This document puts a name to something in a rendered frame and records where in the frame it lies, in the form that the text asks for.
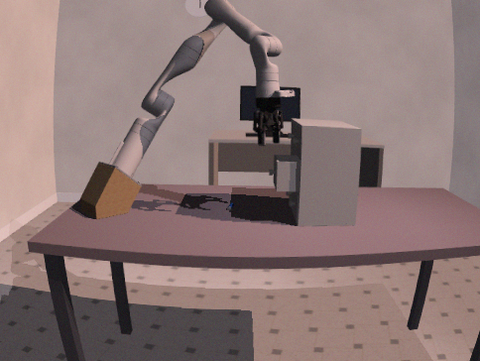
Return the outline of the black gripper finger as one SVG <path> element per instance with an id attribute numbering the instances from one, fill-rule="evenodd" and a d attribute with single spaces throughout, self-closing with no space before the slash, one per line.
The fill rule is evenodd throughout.
<path id="1" fill-rule="evenodd" d="M 258 133 L 258 145 L 266 145 L 266 129 L 269 127 L 273 114 L 270 114 L 266 123 L 263 123 L 263 111 L 254 111 L 253 131 Z M 258 124 L 257 124 L 258 123 Z M 257 127 L 258 125 L 258 127 Z M 263 130 L 262 130 L 263 127 Z M 262 132 L 261 132 L 262 131 Z"/>
<path id="2" fill-rule="evenodd" d="M 280 131 L 284 128 L 283 123 L 283 112 L 282 110 L 277 110 L 278 115 L 274 114 L 275 124 L 271 125 L 273 129 L 273 143 L 280 143 Z M 281 123 L 281 125 L 280 125 Z"/>

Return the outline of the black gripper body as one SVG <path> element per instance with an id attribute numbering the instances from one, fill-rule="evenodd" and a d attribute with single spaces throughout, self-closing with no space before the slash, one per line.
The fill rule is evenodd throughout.
<path id="1" fill-rule="evenodd" d="M 278 115 L 277 108 L 281 107 L 281 97 L 257 97 L 256 107 L 263 111 L 263 123 L 266 123 L 270 114 Z M 275 122 L 273 116 L 269 126 L 274 125 Z"/>

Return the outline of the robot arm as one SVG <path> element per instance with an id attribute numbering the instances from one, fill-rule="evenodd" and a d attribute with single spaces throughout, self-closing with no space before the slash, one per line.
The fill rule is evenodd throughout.
<path id="1" fill-rule="evenodd" d="M 211 23 L 202 32 L 181 44 L 142 101 L 141 107 L 157 118 L 137 118 L 109 163 L 117 166 L 130 177 L 134 175 L 160 126 L 175 104 L 175 99 L 162 91 L 161 87 L 174 77 L 193 69 L 226 26 L 250 45 L 250 53 L 256 69 L 256 97 L 295 96 L 293 90 L 280 90 L 278 67 L 268 59 L 268 57 L 277 57 L 283 50 L 282 43 L 277 37 L 261 30 L 239 14 L 227 0 L 208 0 L 204 10 L 213 19 Z"/>

